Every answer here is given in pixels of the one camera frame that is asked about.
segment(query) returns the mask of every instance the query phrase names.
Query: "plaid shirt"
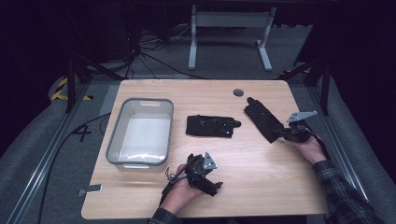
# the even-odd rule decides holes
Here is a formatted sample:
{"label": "plaid shirt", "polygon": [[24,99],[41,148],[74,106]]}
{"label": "plaid shirt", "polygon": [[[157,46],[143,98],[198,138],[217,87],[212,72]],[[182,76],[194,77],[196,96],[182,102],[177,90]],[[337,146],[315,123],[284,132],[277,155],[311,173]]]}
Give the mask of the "plaid shirt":
{"label": "plaid shirt", "polygon": [[[327,195],[330,217],[328,224],[384,223],[375,216],[373,208],[335,169],[331,161],[320,161],[313,166],[320,185]],[[180,224],[181,219],[165,209],[158,208],[149,224]]]}

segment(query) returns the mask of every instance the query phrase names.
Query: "hand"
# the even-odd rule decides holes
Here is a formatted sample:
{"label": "hand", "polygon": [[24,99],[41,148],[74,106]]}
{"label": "hand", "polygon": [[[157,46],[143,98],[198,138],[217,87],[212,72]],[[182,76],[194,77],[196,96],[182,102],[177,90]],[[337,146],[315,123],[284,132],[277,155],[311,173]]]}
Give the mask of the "hand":
{"label": "hand", "polygon": [[311,136],[304,143],[295,143],[288,141],[292,146],[297,147],[303,156],[310,161],[312,164],[317,163],[318,161],[326,161],[326,156],[321,149],[321,146],[317,139],[314,136]]}
{"label": "hand", "polygon": [[[177,167],[177,172],[183,168],[185,164],[181,164]],[[176,214],[180,209],[186,206],[194,198],[205,194],[199,189],[193,189],[190,187],[189,181],[184,178],[176,182],[176,184],[169,191],[163,203],[160,205],[161,208]]]}

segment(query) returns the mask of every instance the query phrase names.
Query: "person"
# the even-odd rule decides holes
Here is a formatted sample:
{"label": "person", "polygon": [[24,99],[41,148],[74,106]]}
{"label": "person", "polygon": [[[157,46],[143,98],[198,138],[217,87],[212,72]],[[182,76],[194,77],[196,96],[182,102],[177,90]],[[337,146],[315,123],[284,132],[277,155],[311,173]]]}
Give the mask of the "person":
{"label": "person", "polygon": [[[326,223],[384,223],[375,215],[374,209],[359,195],[328,160],[317,139],[311,136],[304,143],[289,142],[297,147],[312,163],[315,175],[326,192],[330,216]],[[180,224],[176,213],[193,199],[203,195],[199,189],[190,187],[187,179],[178,181],[168,193],[163,203],[149,220],[149,224]]]}

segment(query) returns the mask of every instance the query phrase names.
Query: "clear plastic bin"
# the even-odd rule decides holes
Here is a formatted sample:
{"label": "clear plastic bin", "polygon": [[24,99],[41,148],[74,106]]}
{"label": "clear plastic bin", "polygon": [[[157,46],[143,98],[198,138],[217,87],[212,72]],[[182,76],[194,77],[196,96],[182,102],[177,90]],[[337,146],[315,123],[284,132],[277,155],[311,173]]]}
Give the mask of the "clear plastic bin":
{"label": "clear plastic bin", "polygon": [[121,171],[162,172],[167,165],[174,106],[167,99],[131,98],[120,109],[106,158]]}

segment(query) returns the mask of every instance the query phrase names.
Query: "wooden tabletop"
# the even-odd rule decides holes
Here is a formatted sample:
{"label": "wooden tabletop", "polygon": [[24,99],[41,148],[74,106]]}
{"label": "wooden tabletop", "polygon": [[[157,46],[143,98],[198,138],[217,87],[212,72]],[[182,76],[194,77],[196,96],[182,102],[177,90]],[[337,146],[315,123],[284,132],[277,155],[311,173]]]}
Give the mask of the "wooden tabletop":
{"label": "wooden tabletop", "polygon": [[[244,95],[233,94],[240,89]],[[219,167],[206,176],[223,185],[214,197],[197,198],[179,217],[242,217],[327,214],[325,195],[311,164],[282,139],[270,144],[245,114],[247,98],[261,101],[287,126],[298,107],[288,84],[275,80],[126,80],[106,128],[91,185],[103,191],[86,195],[87,219],[148,218],[166,186],[164,172],[122,172],[106,160],[106,148],[122,102],[128,98],[165,98],[174,104],[168,166],[175,173],[187,157],[208,152]],[[232,138],[186,135],[187,116],[222,116],[241,121]]]}

